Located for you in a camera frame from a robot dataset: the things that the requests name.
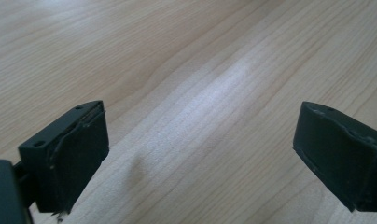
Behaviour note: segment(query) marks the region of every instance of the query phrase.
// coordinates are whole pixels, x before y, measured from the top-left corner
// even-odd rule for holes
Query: screw hole
[[[45,144],[46,142],[45,141],[38,141],[38,142],[35,142],[34,143],[34,147],[41,147]]]

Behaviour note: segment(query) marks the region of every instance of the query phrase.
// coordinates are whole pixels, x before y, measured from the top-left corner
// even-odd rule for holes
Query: wood grain
[[[0,1],[0,159],[98,99],[110,154],[63,223],[377,223],[292,149],[302,101],[377,130],[377,0]]]

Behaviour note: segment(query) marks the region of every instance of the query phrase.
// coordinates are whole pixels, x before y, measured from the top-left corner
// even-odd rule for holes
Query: light wood surface
[[[377,0],[0,0],[0,159],[93,100],[110,154],[63,223],[377,223],[292,149],[302,101],[377,130]]]

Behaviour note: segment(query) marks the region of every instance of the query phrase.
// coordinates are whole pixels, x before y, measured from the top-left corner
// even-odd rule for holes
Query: wooden table
[[[377,223],[292,149],[302,101],[377,130],[377,0],[0,0],[0,159],[93,100],[110,153],[63,223]]]

